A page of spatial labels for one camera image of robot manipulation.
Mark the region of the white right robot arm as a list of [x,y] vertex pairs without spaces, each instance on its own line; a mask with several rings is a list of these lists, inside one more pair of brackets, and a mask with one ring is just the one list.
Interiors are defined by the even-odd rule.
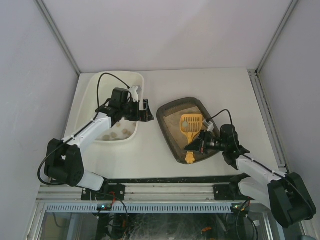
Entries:
[[184,149],[201,154],[209,150],[222,152],[229,166],[246,175],[237,184],[239,192],[270,209],[285,229],[309,221],[317,213],[302,177],[295,172],[272,170],[250,156],[250,151],[240,145],[232,124],[222,125],[219,137],[207,130],[200,131]]

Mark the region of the yellow litter scoop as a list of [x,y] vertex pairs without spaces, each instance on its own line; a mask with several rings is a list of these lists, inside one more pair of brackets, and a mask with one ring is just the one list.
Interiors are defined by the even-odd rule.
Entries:
[[[183,122],[188,122],[188,127],[182,127]],[[187,144],[193,142],[194,138],[200,133],[203,126],[203,115],[200,113],[183,114],[180,118],[180,132],[187,138]]]

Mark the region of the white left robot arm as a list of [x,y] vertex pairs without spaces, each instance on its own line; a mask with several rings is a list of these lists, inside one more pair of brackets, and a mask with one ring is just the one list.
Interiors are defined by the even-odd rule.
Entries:
[[139,99],[140,87],[129,89],[116,87],[105,103],[99,104],[93,118],[69,137],[52,139],[47,145],[45,159],[40,165],[44,174],[55,180],[55,186],[68,185],[105,191],[108,180],[84,167],[83,153],[103,132],[120,120],[150,122],[154,117],[147,99]]

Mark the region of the dark brown litter box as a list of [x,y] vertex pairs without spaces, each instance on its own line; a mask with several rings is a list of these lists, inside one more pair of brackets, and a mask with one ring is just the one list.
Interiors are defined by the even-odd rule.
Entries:
[[187,136],[180,130],[180,120],[184,114],[201,114],[203,119],[211,117],[202,102],[195,97],[185,97],[161,106],[156,113],[159,127],[175,160],[186,165]]

